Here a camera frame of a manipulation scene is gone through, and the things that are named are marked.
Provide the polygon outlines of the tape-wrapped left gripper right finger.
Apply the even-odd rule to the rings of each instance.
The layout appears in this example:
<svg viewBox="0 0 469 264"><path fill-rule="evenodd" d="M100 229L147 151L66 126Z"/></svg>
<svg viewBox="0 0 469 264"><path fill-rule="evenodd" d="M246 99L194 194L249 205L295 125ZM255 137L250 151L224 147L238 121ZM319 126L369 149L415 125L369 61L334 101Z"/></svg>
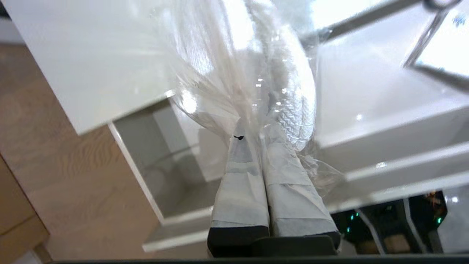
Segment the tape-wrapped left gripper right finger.
<svg viewBox="0 0 469 264"><path fill-rule="evenodd" d="M265 125L260 137L271 235L256 250L270 257L337 255L341 235L285 133Z"/></svg>

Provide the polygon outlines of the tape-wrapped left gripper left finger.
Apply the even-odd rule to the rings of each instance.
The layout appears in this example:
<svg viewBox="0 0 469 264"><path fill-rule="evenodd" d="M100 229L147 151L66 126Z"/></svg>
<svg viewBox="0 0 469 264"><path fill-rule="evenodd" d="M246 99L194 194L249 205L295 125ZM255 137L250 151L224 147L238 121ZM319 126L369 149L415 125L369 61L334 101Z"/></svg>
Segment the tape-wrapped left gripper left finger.
<svg viewBox="0 0 469 264"><path fill-rule="evenodd" d="M259 161L239 120L216 194L207 247L213 257L251 257L253 244L270 236L269 225Z"/></svg>

